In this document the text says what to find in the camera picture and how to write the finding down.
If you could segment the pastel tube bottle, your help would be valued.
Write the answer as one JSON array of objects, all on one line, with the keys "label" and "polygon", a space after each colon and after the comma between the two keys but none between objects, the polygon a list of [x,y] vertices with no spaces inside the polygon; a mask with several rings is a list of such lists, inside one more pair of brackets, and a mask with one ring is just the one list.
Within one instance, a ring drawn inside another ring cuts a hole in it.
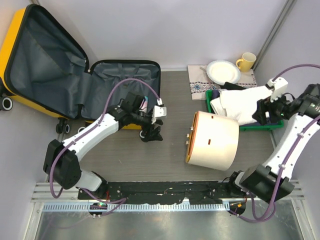
[{"label": "pastel tube bottle", "polygon": [[149,103],[149,98],[147,96],[144,97],[144,99],[142,100],[142,103],[140,105],[139,110],[143,113],[147,113],[148,111],[148,103]]}]

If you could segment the green plastic tray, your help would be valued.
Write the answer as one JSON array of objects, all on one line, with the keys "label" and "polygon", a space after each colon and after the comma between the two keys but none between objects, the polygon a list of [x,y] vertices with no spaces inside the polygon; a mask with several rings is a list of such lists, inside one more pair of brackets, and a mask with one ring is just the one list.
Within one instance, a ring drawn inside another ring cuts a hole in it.
[{"label": "green plastic tray", "polygon": [[[206,103],[206,109],[208,113],[214,114],[213,108],[211,107],[211,100],[213,97],[213,91],[211,89],[207,90],[205,92],[205,103]],[[272,131],[275,129],[280,129],[284,127],[284,121],[280,120],[277,123],[271,123],[269,122],[266,125],[260,125],[258,122],[252,123],[252,124],[245,124],[241,125],[239,127],[240,131]]]}]

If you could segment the white towel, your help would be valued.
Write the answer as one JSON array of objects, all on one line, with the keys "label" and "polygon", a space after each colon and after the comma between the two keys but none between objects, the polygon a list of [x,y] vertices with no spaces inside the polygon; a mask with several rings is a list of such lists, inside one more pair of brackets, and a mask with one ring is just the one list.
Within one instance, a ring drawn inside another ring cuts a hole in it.
[{"label": "white towel", "polygon": [[240,126],[257,122],[253,114],[257,111],[259,100],[270,97],[272,91],[266,86],[243,90],[222,90],[219,97],[210,101],[213,112],[219,116],[232,118]]}]

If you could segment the black garment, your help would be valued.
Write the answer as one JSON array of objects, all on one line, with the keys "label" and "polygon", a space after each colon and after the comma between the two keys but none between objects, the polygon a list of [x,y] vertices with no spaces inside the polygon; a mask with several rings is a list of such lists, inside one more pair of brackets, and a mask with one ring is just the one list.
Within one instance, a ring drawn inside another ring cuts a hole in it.
[{"label": "black garment", "polygon": [[246,89],[245,87],[230,82],[225,82],[224,85],[220,85],[220,88],[228,91],[241,91]]}]

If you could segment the white cylindrical bin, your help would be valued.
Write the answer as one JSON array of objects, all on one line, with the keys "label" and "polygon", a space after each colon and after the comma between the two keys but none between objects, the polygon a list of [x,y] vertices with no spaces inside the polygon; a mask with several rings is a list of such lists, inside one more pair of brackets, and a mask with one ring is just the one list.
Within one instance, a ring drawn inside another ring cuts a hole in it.
[{"label": "white cylindrical bin", "polygon": [[187,135],[185,162],[219,171],[228,170],[237,153],[239,134],[237,120],[197,111]]}]

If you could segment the yellow Pikachu suitcase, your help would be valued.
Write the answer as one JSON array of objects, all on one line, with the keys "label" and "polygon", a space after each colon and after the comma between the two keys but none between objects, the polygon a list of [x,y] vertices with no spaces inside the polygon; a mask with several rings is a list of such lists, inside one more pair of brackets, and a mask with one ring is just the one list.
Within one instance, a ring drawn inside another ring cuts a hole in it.
[{"label": "yellow Pikachu suitcase", "polygon": [[148,97],[147,111],[161,91],[161,67],[151,60],[105,59],[93,64],[69,32],[42,6],[18,10],[0,50],[0,89],[14,100],[59,119],[94,122],[104,107],[128,92]]}]

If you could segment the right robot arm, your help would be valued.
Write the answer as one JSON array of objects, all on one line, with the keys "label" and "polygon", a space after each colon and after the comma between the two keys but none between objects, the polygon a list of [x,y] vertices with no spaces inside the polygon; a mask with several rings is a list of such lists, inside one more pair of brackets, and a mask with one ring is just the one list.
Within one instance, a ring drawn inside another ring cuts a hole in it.
[{"label": "right robot arm", "polygon": [[253,118],[260,124],[287,120],[287,127],[274,152],[263,164],[246,171],[233,172],[226,184],[226,193],[233,198],[249,194],[272,204],[289,195],[294,185],[290,183],[295,164],[311,137],[320,129],[320,85],[309,84],[293,101],[282,95],[257,102]]}]

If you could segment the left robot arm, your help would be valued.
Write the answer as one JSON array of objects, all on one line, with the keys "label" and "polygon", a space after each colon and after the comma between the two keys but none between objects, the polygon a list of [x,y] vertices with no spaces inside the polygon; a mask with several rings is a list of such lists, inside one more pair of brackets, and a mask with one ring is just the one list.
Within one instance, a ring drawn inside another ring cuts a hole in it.
[{"label": "left robot arm", "polygon": [[139,137],[143,142],[162,141],[160,134],[162,119],[167,108],[159,98],[149,112],[144,112],[142,104],[145,98],[134,92],[127,94],[117,105],[109,106],[105,112],[84,130],[64,141],[52,140],[47,147],[43,170],[49,175],[51,195],[55,193],[53,183],[62,190],[76,187],[92,198],[102,199],[108,190],[108,182],[93,171],[83,170],[80,161],[102,140],[130,124],[141,126]]}]

